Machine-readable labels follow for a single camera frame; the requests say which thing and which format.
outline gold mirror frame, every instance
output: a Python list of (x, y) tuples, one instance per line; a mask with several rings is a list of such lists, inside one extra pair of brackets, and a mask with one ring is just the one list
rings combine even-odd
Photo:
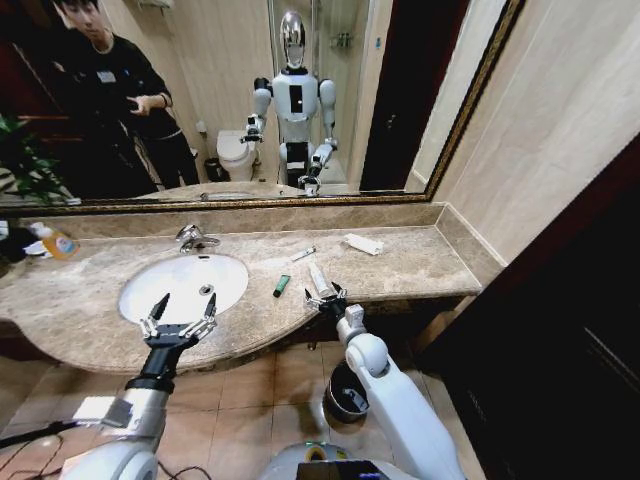
[(245, 208), (273, 208), (273, 207), (308, 207), (335, 205), (378, 205), (388, 203), (421, 203), (430, 202), (447, 171), (453, 155), (462, 139), (473, 112), (482, 96), (491, 73), (493, 72), (500, 54), (509, 38), (518, 16), (526, 0), (507, 0), (498, 22), (495, 25), (487, 48), (476, 69), (471, 86), (462, 102), (458, 115), (453, 123), (449, 136), (440, 152), (438, 161), (429, 178), (424, 193), (367, 193), (360, 195), (336, 195), (326, 197), (289, 197), (263, 198), (218, 201), (176, 201), (157, 202), (149, 200), (87, 200), (81, 205), (38, 206), (0, 208), (0, 217), (17, 218), (31, 216), (58, 215), (96, 215), (117, 213), (158, 213), (182, 212), (197, 210), (226, 210)]

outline door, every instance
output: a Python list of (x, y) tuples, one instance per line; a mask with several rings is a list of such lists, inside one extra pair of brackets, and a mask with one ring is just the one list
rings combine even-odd
[(468, 4), (393, 2), (361, 190), (404, 188)]
[(637, 478), (637, 136), (429, 345), (488, 479)]

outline sink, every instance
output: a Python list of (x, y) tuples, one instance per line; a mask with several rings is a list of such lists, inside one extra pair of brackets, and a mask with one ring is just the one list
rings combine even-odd
[(247, 267), (240, 260), (226, 255), (185, 255), (138, 272), (122, 289), (118, 309), (125, 319), (139, 323), (170, 293), (159, 323), (191, 323), (202, 318), (213, 291), (218, 315), (240, 300), (248, 283)]

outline toilet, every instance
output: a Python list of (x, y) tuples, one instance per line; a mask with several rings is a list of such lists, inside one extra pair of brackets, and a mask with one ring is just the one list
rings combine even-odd
[(253, 162), (256, 158), (255, 142), (240, 143), (246, 135), (244, 130), (220, 130), (216, 150), (220, 165), (232, 182), (248, 182), (253, 177)]

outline name badge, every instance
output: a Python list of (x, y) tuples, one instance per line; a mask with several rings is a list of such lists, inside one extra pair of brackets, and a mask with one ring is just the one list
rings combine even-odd
[(109, 70), (103, 70), (102, 72), (96, 72), (98, 78), (102, 83), (116, 83), (116, 76)]

